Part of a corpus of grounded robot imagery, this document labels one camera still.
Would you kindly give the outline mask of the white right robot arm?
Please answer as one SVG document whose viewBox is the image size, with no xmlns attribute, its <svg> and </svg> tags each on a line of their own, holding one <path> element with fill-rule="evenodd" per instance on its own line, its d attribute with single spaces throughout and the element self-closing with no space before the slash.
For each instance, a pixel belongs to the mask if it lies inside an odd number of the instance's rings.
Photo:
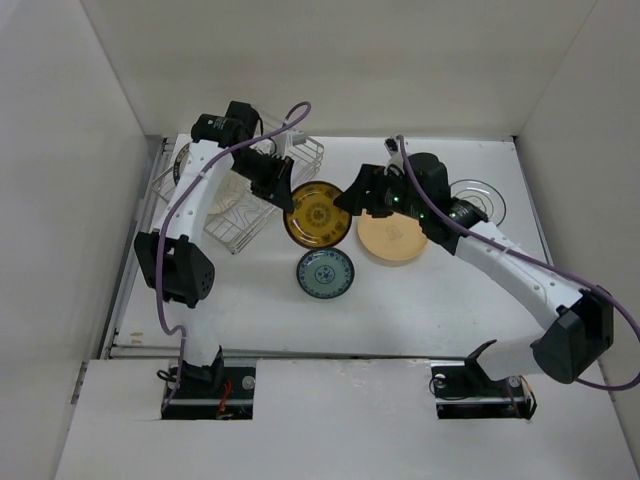
<svg viewBox="0 0 640 480">
<path fill-rule="evenodd" d="M 487 340 L 469 354 L 463 381 L 470 391 L 484 394 L 499 380 L 538 373 L 571 384 L 612 346 L 613 304 L 604 292 L 529 257 L 482 210 L 454 196 L 436 155 L 397 154 L 385 166 L 363 164 L 334 204 L 352 216 L 416 220 L 432 242 L 482 272 L 538 323 L 539 336 Z"/>
</svg>

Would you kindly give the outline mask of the blue patterned plate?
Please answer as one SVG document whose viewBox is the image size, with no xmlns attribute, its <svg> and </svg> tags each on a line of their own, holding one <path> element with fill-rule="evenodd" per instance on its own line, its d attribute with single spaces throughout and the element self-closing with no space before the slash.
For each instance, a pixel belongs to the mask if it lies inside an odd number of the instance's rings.
<svg viewBox="0 0 640 480">
<path fill-rule="evenodd" d="M 345 294 L 355 280 L 351 258 L 337 248 L 309 250 L 298 261 L 295 276 L 299 287 L 309 296 L 331 300 Z"/>
</svg>

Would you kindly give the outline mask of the yellow bear plate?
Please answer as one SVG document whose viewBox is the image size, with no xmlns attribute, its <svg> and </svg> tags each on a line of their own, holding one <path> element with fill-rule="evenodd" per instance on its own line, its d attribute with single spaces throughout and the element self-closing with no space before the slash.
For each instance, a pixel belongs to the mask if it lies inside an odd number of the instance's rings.
<svg viewBox="0 0 640 480">
<path fill-rule="evenodd" d="M 413 260 L 428 245 L 418 221 L 397 213 L 385 218 L 363 214 L 358 220 L 357 234 L 370 254 L 389 262 Z"/>
</svg>

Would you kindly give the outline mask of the white plate black rim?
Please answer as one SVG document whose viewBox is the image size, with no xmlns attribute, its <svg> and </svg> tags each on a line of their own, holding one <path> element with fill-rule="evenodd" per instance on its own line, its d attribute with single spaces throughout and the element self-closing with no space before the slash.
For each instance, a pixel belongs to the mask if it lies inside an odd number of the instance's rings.
<svg viewBox="0 0 640 480">
<path fill-rule="evenodd" d="M 492 185 L 475 179 L 461 179 L 453 182 L 450 189 L 453 196 L 475 205 L 497 226 L 504 222 L 507 204 L 503 195 Z"/>
</svg>

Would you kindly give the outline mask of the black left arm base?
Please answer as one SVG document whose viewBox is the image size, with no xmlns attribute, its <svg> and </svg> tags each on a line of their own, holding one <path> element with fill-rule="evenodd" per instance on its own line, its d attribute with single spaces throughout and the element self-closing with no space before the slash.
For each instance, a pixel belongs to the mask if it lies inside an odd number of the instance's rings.
<svg viewBox="0 0 640 480">
<path fill-rule="evenodd" d="M 222 385 L 217 388 L 195 381 L 182 380 L 171 396 L 177 367 L 159 370 L 165 383 L 160 406 L 162 420 L 252 420 L 256 387 L 255 359 L 226 360 Z"/>
</svg>

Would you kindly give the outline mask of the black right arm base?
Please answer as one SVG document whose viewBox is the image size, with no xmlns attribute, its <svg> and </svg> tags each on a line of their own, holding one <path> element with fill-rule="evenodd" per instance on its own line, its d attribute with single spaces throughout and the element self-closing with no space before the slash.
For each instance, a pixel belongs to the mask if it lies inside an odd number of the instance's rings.
<svg viewBox="0 0 640 480">
<path fill-rule="evenodd" d="M 492 380 L 478 363 L 487 341 L 466 357 L 436 357 L 430 360 L 428 388 L 435 399 L 439 420 L 533 418 L 538 402 L 522 376 Z"/>
</svg>

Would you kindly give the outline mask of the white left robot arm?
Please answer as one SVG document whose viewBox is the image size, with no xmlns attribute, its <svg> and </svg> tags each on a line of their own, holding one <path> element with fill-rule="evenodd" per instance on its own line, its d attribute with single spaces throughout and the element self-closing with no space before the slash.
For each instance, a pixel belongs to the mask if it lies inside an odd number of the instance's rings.
<svg viewBox="0 0 640 480">
<path fill-rule="evenodd" d="M 247 179 L 251 193 L 290 213 L 294 161 L 282 147 L 273 153 L 256 150 L 259 142 L 286 137 L 311 111 L 307 101 L 296 104 L 283 124 L 263 134 L 261 121 L 248 103 L 233 101 L 224 115 L 203 114 L 191 128 L 189 153 L 171 199 L 148 232 L 137 233 L 134 251 L 146 285 L 155 292 L 162 331 L 180 337 L 176 387 L 190 384 L 201 396 L 217 394 L 224 382 L 224 358 L 215 340 L 196 335 L 194 312 L 211 293 L 213 262 L 202 249 L 209 208 L 224 177 L 234 172 Z"/>
</svg>

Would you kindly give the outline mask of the yellow patterned plate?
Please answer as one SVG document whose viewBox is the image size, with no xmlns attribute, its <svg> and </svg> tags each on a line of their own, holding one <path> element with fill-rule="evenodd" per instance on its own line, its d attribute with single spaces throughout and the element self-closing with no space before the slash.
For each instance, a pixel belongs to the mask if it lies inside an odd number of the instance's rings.
<svg viewBox="0 0 640 480">
<path fill-rule="evenodd" d="M 292 213 L 283 213 L 285 232 L 307 249 L 330 248 L 349 233 L 352 216 L 336 207 L 342 190 L 325 181 L 309 181 L 293 191 Z"/>
</svg>

